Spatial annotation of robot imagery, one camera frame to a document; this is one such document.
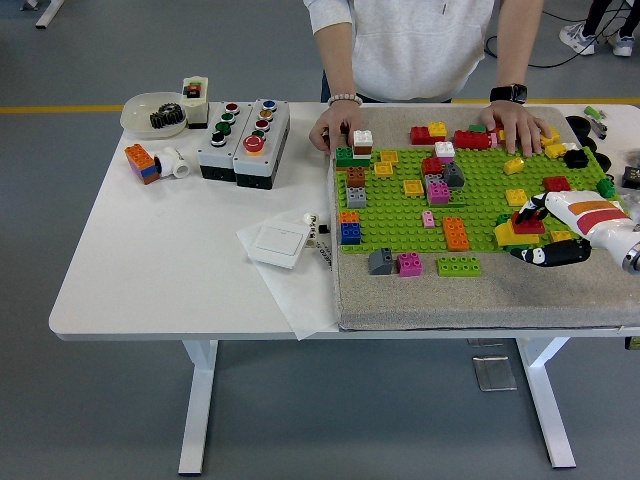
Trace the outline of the person's right hand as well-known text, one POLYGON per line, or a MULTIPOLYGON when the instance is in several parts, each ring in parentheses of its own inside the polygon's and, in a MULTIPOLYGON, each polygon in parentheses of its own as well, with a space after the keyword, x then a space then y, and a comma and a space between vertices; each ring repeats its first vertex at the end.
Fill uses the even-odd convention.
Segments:
POLYGON ((353 144, 354 131, 361 129, 360 105, 355 101, 333 102, 323 112, 309 133, 309 140, 319 151, 333 155, 346 131, 346 144, 353 144))

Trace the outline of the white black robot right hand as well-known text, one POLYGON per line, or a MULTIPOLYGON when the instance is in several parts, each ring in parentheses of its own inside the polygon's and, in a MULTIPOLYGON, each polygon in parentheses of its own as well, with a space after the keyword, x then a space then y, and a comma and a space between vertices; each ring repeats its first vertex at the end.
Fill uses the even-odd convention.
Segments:
POLYGON ((579 237, 534 249, 515 248, 512 256, 540 267, 555 267, 583 262, 594 247, 604 248, 624 271, 639 272, 639 225, 599 193, 572 190, 533 196, 516 222, 543 219, 548 214, 579 237))

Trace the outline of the person's left hand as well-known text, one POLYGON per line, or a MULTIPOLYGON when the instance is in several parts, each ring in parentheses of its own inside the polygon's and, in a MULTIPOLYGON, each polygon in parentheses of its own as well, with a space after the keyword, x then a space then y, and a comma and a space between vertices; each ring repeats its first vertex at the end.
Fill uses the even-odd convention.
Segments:
POLYGON ((532 115, 521 104, 497 100, 490 103, 480 114, 481 123, 493 130, 498 123, 503 126, 505 148, 510 154, 519 147, 525 157, 531 157, 542 151, 541 138, 550 138, 552 132, 549 124, 532 115))

